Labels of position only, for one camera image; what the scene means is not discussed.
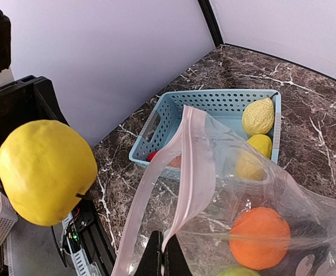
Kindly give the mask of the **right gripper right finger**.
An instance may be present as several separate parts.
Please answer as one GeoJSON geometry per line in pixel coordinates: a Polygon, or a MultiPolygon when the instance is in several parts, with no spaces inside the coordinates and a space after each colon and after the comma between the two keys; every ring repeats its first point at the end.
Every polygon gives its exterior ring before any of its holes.
{"type": "Polygon", "coordinates": [[[164,276],[192,276],[176,235],[164,251],[164,276]]]}

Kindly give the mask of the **yellow lemon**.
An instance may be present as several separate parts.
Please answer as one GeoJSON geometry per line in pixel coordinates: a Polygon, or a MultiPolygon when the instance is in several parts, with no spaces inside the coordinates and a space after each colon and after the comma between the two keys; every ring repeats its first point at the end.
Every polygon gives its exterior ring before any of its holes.
{"type": "Polygon", "coordinates": [[[87,141],[68,125],[37,120],[19,126],[0,147],[0,179],[15,211],[32,224],[59,224],[97,177],[87,141]]]}

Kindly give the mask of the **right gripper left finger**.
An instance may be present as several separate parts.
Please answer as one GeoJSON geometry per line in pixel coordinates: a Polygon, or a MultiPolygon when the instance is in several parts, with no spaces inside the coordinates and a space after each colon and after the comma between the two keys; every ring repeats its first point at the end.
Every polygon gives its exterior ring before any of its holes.
{"type": "Polygon", "coordinates": [[[138,276],[162,275],[162,242],[162,233],[153,231],[138,265],[138,276]]]}

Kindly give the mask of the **orange tangerine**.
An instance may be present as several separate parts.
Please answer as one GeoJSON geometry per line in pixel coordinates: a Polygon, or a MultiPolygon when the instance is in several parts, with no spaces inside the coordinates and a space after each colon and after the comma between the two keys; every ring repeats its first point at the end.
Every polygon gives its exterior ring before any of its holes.
{"type": "Polygon", "coordinates": [[[229,245],[240,265],[264,270],[283,260],[290,241],[289,224],[274,209],[257,207],[236,219],[230,230],[229,245]]]}

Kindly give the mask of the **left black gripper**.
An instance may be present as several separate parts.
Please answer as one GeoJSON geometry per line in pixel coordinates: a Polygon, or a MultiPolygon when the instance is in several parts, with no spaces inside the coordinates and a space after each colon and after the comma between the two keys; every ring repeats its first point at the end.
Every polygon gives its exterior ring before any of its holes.
{"type": "Polygon", "coordinates": [[[51,80],[30,75],[0,88],[0,146],[17,127],[43,119],[67,123],[51,80]]]}

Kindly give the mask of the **green apple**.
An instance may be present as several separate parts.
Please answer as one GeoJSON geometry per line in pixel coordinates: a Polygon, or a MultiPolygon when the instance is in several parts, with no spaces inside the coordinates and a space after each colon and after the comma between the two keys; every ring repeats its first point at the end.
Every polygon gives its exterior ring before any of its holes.
{"type": "Polygon", "coordinates": [[[234,267],[220,272],[217,276],[259,276],[259,273],[246,267],[234,267]]]}

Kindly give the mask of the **large pink zip bag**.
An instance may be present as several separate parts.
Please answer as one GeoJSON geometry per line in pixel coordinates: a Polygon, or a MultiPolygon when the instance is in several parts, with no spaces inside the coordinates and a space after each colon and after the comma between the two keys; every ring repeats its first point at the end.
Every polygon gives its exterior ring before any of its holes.
{"type": "Polygon", "coordinates": [[[300,186],[230,128],[186,106],[175,135],[140,179],[112,273],[138,275],[153,231],[163,235],[162,275],[164,251],[174,235],[192,275],[245,267],[231,253],[230,230],[257,207],[274,209],[291,230],[283,260],[255,270],[259,275],[336,275],[336,200],[300,186]],[[241,151],[262,162],[263,180],[236,177],[241,151]]]}

